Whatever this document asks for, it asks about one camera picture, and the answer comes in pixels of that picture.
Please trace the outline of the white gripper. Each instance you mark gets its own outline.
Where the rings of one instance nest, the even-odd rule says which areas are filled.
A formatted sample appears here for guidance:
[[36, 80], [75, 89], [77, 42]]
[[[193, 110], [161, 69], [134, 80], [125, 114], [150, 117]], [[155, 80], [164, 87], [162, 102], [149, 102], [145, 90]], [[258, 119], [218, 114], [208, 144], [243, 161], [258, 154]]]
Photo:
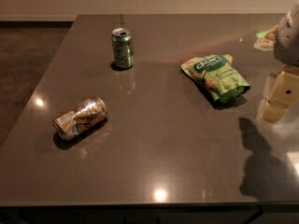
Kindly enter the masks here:
[[[278, 26], [258, 34], [253, 47], [274, 51], [275, 58], [287, 65], [299, 65], [299, 1], [286, 13]], [[259, 117], [277, 123], [299, 101], [299, 67], [284, 67], [265, 81]]]

